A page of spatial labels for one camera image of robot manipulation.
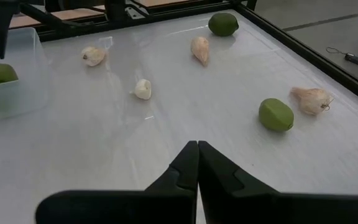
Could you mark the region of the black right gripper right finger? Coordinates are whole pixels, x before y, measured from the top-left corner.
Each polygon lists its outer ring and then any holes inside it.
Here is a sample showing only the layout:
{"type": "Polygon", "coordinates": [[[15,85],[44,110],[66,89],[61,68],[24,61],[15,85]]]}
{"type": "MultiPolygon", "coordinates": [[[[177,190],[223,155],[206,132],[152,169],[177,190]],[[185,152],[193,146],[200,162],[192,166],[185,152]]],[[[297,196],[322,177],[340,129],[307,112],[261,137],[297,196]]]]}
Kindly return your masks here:
{"type": "Polygon", "coordinates": [[[207,223],[358,223],[358,195],[279,192],[208,142],[198,147],[207,223]]]}

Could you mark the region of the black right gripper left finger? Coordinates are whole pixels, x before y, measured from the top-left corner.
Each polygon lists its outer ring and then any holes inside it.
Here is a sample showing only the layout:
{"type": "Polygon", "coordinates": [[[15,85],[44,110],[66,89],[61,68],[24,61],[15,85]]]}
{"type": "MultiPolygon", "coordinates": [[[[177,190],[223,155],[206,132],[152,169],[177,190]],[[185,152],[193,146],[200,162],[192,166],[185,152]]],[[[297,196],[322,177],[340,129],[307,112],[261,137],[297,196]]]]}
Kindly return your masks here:
{"type": "Polygon", "coordinates": [[[194,223],[199,148],[189,141],[144,190],[65,190],[43,199],[36,223],[194,223]]]}

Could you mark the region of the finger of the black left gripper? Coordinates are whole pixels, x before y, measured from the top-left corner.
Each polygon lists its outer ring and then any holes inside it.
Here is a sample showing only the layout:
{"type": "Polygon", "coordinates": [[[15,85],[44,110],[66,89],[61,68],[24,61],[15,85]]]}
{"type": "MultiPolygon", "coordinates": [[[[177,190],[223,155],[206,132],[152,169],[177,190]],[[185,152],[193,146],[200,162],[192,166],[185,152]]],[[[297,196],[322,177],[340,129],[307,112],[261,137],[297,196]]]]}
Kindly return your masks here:
{"type": "Polygon", "coordinates": [[[14,14],[19,12],[19,1],[0,0],[0,59],[5,58],[7,35],[14,14]]]}

